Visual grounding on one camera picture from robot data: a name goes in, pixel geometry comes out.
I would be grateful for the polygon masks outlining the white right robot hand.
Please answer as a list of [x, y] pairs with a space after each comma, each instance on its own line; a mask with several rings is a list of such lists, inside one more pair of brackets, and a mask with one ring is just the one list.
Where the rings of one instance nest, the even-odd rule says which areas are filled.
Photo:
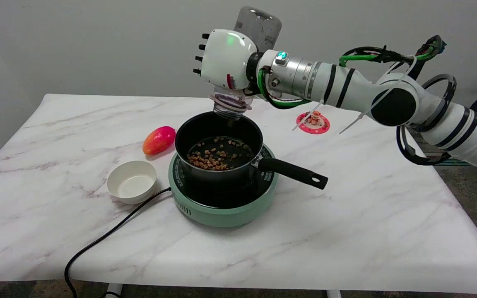
[[244, 90], [252, 82], [250, 68], [252, 57], [257, 55], [257, 45], [246, 35], [227, 29], [214, 29], [202, 34], [204, 44], [198, 46], [202, 56], [193, 69], [202, 80], [216, 87], [229, 90]]

